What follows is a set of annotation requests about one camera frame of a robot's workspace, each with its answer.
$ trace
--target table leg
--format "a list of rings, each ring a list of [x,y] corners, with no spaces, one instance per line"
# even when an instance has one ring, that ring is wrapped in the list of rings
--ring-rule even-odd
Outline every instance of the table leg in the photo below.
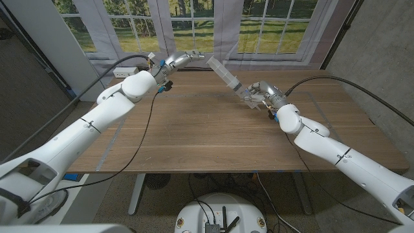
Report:
[[[145,174],[136,175],[136,181],[134,185],[134,191],[132,192],[131,202],[129,203],[128,214],[130,216],[135,215],[138,208],[142,187],[144,185]]]
[[[306,191],[305,181],[303,180],[302,173],[294,172],[292,173],[292,176],[295,182],[296,190],[298,191],[300,202],[302,203],[303,213],[305,213],[306,215],[311,215],[312,206],[311,202],[309,201],[309,196],[308,192]]]

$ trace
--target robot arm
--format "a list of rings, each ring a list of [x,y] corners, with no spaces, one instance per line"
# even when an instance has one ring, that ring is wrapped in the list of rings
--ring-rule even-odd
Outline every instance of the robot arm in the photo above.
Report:
[[[398,175],[356,150],[329,137],[321,123],[300,116],[293,104],[288,104],[282,92],[264,81],[248,87],[250,101],[263,103],[277,117],[280,128],[297,135],[294,142],[300,148],[335,165],[356,184],[374,196],[404,225],[414,224],[414,181]]]
[[[153,72],[140,71],[106,89],[97,99],[98,106],[57,134],[40,148],[0,165],[0,225],[31,223],[46,197],[28,202],[56,189],[71,164],[109,126],[134,108],[149,91],[171,89],[168,75],[185,67],[201,54],[172,54]]]

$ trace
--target power cord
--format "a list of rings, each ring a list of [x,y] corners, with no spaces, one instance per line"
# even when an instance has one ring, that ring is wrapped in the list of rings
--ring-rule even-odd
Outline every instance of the power cord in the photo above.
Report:
[[[158,70],[158,72],[154,75],[154,77],[157,77],[157,75],[160,73],[161,69],[165,66],[165,64],[163,66],[160,67],[160,69]]]
[[[102,180],[100,180],[100,181],[95,181],[95,182],[92,182],[92,183],[89,183],[89,184],[80,184],[80,185],[74,185],[74,186],[70,186],[70,187],[66,187],[66,188],[60,188],[60,189],[57,189],[57,190],[54,190],[54,191],[51,191],[51,192],[49,192],[49,193],[47,193],[47,194],[44,194],[44,195],[41,195],[40,197],[38,197],[38,198],[36,198],[36,199],[33,199],[33,200],[30,200],[29,201],[29,203],[28,203],[28,207],[30,207],[30,205],[32,204],[32,203],[34,203],[35,201],[37,201],[37,200],[39,200],[39,199],[41,199],[41,198],[43,198],[43,197],[46,197],[46,196],[48,196],[48,195],[50,195],[50,194],[53,194],[53,193],[55,193],[55,192],[59,192],[59,191],[62,191],[62,190],[68,190],[68,189],[71,189],[71,188],[80,188],[80,187],[85,187],[85,186],[89,186],[89,185],[93,185],[93,184],[98,184],[98,183],[101,183],[101,182],[104,182],[104,181],[107,181],[107,180],[109,180],[109,179],[112,179],[113,177],[115,177],[115,176],[117,176],[119,173],[121,173],[121,172],[123,172],[130,164],[131,164],[131,162],[134,160],[134,158],[135,158],[135,156],[137,155],[137,153],[138,153],[138,151],[139,151],[139,149],[141,148],[141,145],[142,145],[142,142],[144,141],[144,138],[145,138],[145,135],[146,135],[146,133],[147,133],[147,130],[148,130],[148,125],[149,125],[149,121],[151,120],[151,115],[152,115],[152,113],[153,113],[153,106],[154,106],[154,100],[155,100],[155,97],[157,97],[157,95],[158,95],[159,93],[157,92],[155,95],[154,95],[154,98],[153,98],[153,101],[152,101],[152,103],[151,103],[151,110],[150,110],[150,112],[149,112],[149,117],[148,117],[148,122],[147,122],[147,126],[146,126],[146,128],[145,128],[145,131],[144,131],[144,135],[142,135],[142,139],[141,139],[141,142],[140,142],[140,144],[139,144],[139,146],[138,146],[138,148],[136,149],[136,151],[135,151],[135,153],[134,153],[134,155],[132,156],[132,158],[129,160],[129,162],[119,171],[119,172],[116,172],[114,175],[112,175],[112,176],[110,176],[110,177],[108,177],[108,178],[106,178],[106,179],[102,179]]]
[[[284,224],[286,224],[288,227],[290,227],[292,230],[296,231],[297,233],[301,233],[298,229],[296,229],[295,227],[293,227],[290,223],[288,223],[286,220],[284,220],[284,219],[283,219],[283,218],[279,215],[278,211],[276,210],[276,208],[275,208],[275,207],[274,207],[274,205],[273,205],[273,201],[272,201],[272,199],[270,198],[269,193],[267,192],[267,190],[266,190],[265,186],[263,186],[263,184],[262,184],[262,182],[261,182],[261,180],[260,180],[259,173],[257,172],[257,173],[256,173],[256,175],[257,175],[257,180],[259,181],[259,183],[260,183],[260,185],[261,185],[261,187],[262,187],[263,191],[265,191],[266,196],[267,196],[268,200],[270,201],[270,204],[272,205],[273,211],[274,211],[274,212],[275,212],[275,214],[278,216],[278,218],[279,218],[282,222],[284,222]]]
[[[339,77],[335,77],[335,76],[330,76],[330,75],[326,75],[326,76],[313,76],[310,78],[306,78],[300,82],[298,82],[297,84],[293,85],[293,87],[291,87],[286,93],[285,96],[288,96],[291,94],[291,92],[300,84],[304,83],[304,82],[308,82],[310,80],[315,80],[315,79],[333,79],[333,80],[338,80],[341,82],[344,82],[346,84],[349,84],[361,91],[363,91],[365,94],[368,94],[370,97],[374,98],[376,101],[380,102],[381,104],[384,104],[386,107],[388,107],[390,110],[392,110],[394,113],[396,113],[398,116],[400,116],[401,118],[403,118],[406,122],[408,122],[409,124],[411,124],[412,126],[414,126],[414,121],[412,121],[412,119],[408,118],[406,115],[404,115],[403,113],[401,113],[398,109],[396,109],[395,107],[393,107],[391,104],[385,102],[383,99],[379,98],[378,96],[376,96],[375,94],[373,94],[372,92],[368,91],[367,89],[359,86],[358,84],[355,84],[351,81],[348,81],[346,79],[343,78],[339,78]]]
[[[207,223],[208,223],[208,224],[210,224],[210,220],[208,219],[208,215],[207,215],[206,211],[204,210],[204,208],[202,207],[201,203],[204,203],[206,206],[208,206],[208,208],[210,208],[210,210],[211,210],[211,211],[212,211],[212,213],[213,213],[213,223],[215,224],[215,216],[214,216],[213,209],[212,209],[209,205],[207,205],[207,203],[205,203],[204,201],[199,201],[199,200],[197,199],[197,197],[195,196],[195,193],[194,193],[193,187],[191,186],[190,177],[191,177],[191,174],[189,173],[189,174],[188,174],[188,186],[190,187],[191,193],[193,194],[193,197],[194,197],[194,199],[195,199],[194,201],[196,201],[196,202],[200,205],[200,207],[202,208],[202,211],[204,212],[204,214],[205,214],[205,215],[206,215],[206,217],[207,217]]]
[[[392,220],[388,220],[388,219],[384,219],[384,218],[382,218],[382,217],[378,217],[378,216],[374,216],[374,215],[372,215],[372,214],[368,214],[368,213],[365,213],[365,212],[363,212],[363,211],[361,211],[361,210],[357,210],[357,209],[355,209],[355,208],[352,208],[352,207],[350,207],[350,206],[347,206],[347,205],[345,205],[345,204],[343,204],[342,202],[340,202],[339,200],[337,200],[337,198],[335,198],[332,194],[330,194],[317,180],[316,180],[316,178],[313,176],[313,174],[311,173],[311,170],[309,169],[309,167],[307,166],[307,164],[306,164],[306,162],[302,159],[302,156],[300,155],[300,152],[299,152],[299,150],[295,147],[295,145],[293,145],[293,143],[292,143],[292,141],[290,141],[290,138],[289,138],[289,136],[287,135],[287,133],[285,133],[285,135],[286,135],[286,137],[287,137],[287,140],[289,141],[289,143],[290,143],[290,145],[292,145],[293,146],[293,148],[296,150],[296,153],[299,155],[299,159],[303,162],[303,164],[305,165],[305,167],[306,167],[306,169],[308,170],[308,172],[309,172],[309,174],[310,174],[310,176],[313,178],[313,180],[315,181],[315,183],[326,193],[326,194],[328,194],[328,196],[330,196],[332,199],[334,199],[338,204],[340,204],[340,205],[342,205],[342,206],[344,206],[344,207],[346,207],[346,208],[348,208],[348,209],[350,209],[350,210],[354,210],[355,212],[358,212],[358,213],[360,213],[360,214],[365,214],[365,215],[367,215],[367,216],[369,216],[369,217],[373,217],[373,218],[376,218],[376,219],[379,219],[379,220],[382,220],[382,221],[387,221],[387,222],[389,222],[389,223],[393,223],[393,224],[396,224],[396,225],[401,225],[400,223],[397,223],[397,222],[395,222],[395,221],[392,221]]]
[[[265,218],[265,222],[268,224],[268,221],[267,221],[267,213],[266,213],[266,206],[265,206],[263,200],[259,196],[257,196],[257,194],[263,194],[263,193],[259,192],[260,191],[259,190],[259,187],[257,187],[256,189],[251,189],[247,185],[243,186],[243,185],[237,184],[237,182],[235,181],[235,179],[232,176],[230,176],[230,175],[228,176],[228,182],[226,183],[226,185],[221,185],[216,179],[214,179],[212,177],[211,174],[208,174],[207,178],[208,178],[207,181],[209,181],[211,179],[213,181],[213,183],[218,188],[221,188],[223,190],[226,190],[226,192],[229,192],[228,191],[229,189],[235,190],[236,192],[241,192],[242,194],[244,194],[244,195],[246,195],[247,197],[250,198],[250,200],[254,204],[254,206],[258,206],[257,203],[256,203],[256,201],[255,201],[255,199],[254,199],[254,197],[257,198],[257,199],[259,199],[260,202],[261,202],[261,204],[262,204],[262,206],[263,206],[263,216]],[[274,233],[274,229],[275,229],[276,226],[278,226],[278,232],[280,232],[280,226],[282,226],[285,229],[285,231],[287,232],[287,228],[281,223],[280,219],[278,218],[278,222],[274,225],[273,230],[272,229],[268,229],[268,232],[267,233]]]
[[[114,69],[119,63],[126,61],[131,58],[145,58],[146,60],[150,60],[151,64],[154,64],[154,62],[149,59],[145,55],[141,54],[135,54],[130,55],[125,58],[122,58],[115,63],[113,63],[110,68],[106,69],[99,77],[97,77],[91,84],[89,84],[77,97],[75,97],[69,104],[67,104],[59,113],[54,115],[46,124],[44,124],[42,127],[40,127],[36,132],[34,132],[29,138],[27,138],[22,144],[20,144],[19,147],[17,147],[11,154],[7,155],[6,158],[4,158],[0,164],[4,164],[7,162],[7,160],[11,157],[13,157],[17,152],[19,152],[23,147],[25,147],[34,137],[36,137],[40,132],[42,132],[47,126],[49,126],[53,121],[55,121],[60,115],[62,115],[68,108],[70,108],[73,104],[75,104],[90,88],[92,88],[95,84],[97,84],[109,71]]]

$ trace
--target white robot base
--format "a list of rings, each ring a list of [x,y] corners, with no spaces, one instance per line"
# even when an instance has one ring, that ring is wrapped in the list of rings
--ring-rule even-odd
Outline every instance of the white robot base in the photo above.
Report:
[[[206,211],[210,225],[206,225],[207,217],[200,205],[192,201],[180,211],[175,223],[175,233],[220,233],[220,229],[229,233],[267,232],[263,214],[246,199],[234,194],[212,193],[201,196],[198,200]],[[202,202],[207,203],[213,212]]]

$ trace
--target grass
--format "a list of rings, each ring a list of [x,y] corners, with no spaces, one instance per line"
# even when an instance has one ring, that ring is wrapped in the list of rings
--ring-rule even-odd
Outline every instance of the grass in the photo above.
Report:
[[[258,52],[273,54],[276,53],[278,46],[281,46],[279,53],[295,53],[300,46],[307,25],[308,23],[302,22],[289,23],[280,45],[279,41],[285,22],[266,21],[263,25]],[[244,20],[241,22],[238,52],[256,52],[260,27],[261,21]]]
[[[88,32],[78,32],[73,29],[71,29],[71,31],[84,52],[96,52],[95,45],[93,44],[91,36]]]
[[[213,52],[213,21],[195,21],[195,46],[201,52]],[[308,23],[290,22],[287,26],[279,53],[295,53],[301,43]],[[281,33],[285,22],[266,21],[263,25],[262,38],[258,52],[273,54],[277,51]],[[256,52],[257,42],[259,41],[261,22],[242,21],[238,52]],[[173,27],[175,46],[177,50],[191,51],[193,46],[193,32],[190,28]],[[130,28],[115,28],[121,48],[124,52],[139,52],[138,43]],[[81,48],[85,52],[96,52],[92,39],[87,32],[73,31]],[[141,48],[144,52],[159,51],[156,36],[139,37]]]
[[[175,47],[178,51],[194,50],[191,25],[183,28],[182,21],[173,22]],[[195,48],[200,52],[213,52],[213,21],[194,21]]]

